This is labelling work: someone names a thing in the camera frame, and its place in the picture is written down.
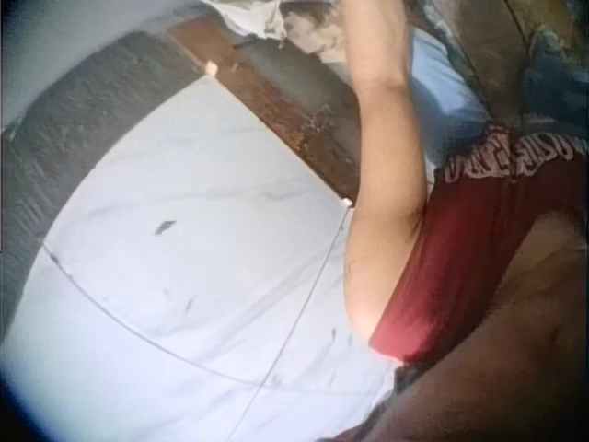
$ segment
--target red shirt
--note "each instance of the red shirt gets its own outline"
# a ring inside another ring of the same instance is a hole
[[[586,227],[586,141],[497,124],[481,140],[435,172],[419,238],[370,340],[380,353],[438,360],[481,323],[539,216]]]

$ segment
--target gray fabric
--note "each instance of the gray fabric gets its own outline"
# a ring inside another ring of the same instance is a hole
[[[2,134],[0,339],[53,220],[109,149],[202,75],[175,44],[134,33],[91,55]]]

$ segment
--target person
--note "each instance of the person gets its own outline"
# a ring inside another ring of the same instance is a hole
[[[416,37],[401,0],[342,8],[362,125],[346,309],[358,335],[420,375],[324,440],[586,440],[583,127],[487,122],[439,41]],[[427,53],[437,67],[420,74]],[[430,78],[425,98],[419,75]],[[542,78],[554,79],[532,72],[525,82],[555,89]],[[428,121],[432,103],[448,100],[464,106]],[[429,198],[425,155],[437,166]]]

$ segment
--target raised arm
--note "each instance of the raised arm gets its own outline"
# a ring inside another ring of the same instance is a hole
[[[411,29],[402,0],[342,0],[348,66],[362,119],[360,193],[345,297],[368,339],[419,233],[426,179],[410,94]]]

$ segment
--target skin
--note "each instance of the skin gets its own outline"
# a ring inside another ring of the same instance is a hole
[[[403,2],[342,0],[342,6],[363,131],[345,300],[352,326],[368,339],[419,235],[426,179]],[[550,437],[563,416],[584,405],[586,268],[586,240],[568,219],[538,219],[489,317],[394,401],[363,440]]]

